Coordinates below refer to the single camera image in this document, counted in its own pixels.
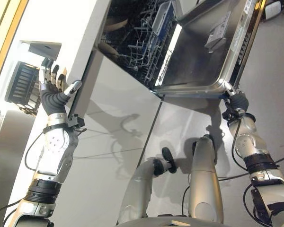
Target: robot forearm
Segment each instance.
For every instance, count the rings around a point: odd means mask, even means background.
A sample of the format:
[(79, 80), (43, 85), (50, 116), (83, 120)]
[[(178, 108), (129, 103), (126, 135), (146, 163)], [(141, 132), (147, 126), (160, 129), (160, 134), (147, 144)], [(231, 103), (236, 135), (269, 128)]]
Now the robot forearm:
[(46, 61), (39, 71), (40, 97), (48, 114), (44, 152), (24, 199), (21, 200), (10, 227), (52, 227), (47, 218), (53, 214), (55, 201), (72, 164), (73, 152), (78, 144), (74, 128), (84, 126), (77, 115), (68, 119), (64, 105), (70, 95), (81, 86), (75, 81), (64, 92), (58, 91), (46, 75)]
[(251, 191), (253, 202), (262, 222), (274, 227), (284, 226), (284, 176), (278, 169), (266, 148), (265, 141), (259, 136), (255, 118), (246, 113), (247, 106), (240, 108), (228, 104), (228, 126), (233, 137), (236, 136), (235, 149), (244, 160), (254, 189)]

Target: dishwasher rack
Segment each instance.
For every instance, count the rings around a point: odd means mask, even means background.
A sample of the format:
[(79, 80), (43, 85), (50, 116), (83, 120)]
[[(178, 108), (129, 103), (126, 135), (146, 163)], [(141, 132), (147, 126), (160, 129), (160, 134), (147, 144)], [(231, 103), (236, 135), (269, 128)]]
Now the dishwasher rack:
[(148, 0), (128, 21), (122, 29), (103, 33), (101, 41), (115, 49), (106, 55), (152, 88), (176, 26), (173, 5), (170, 0)]

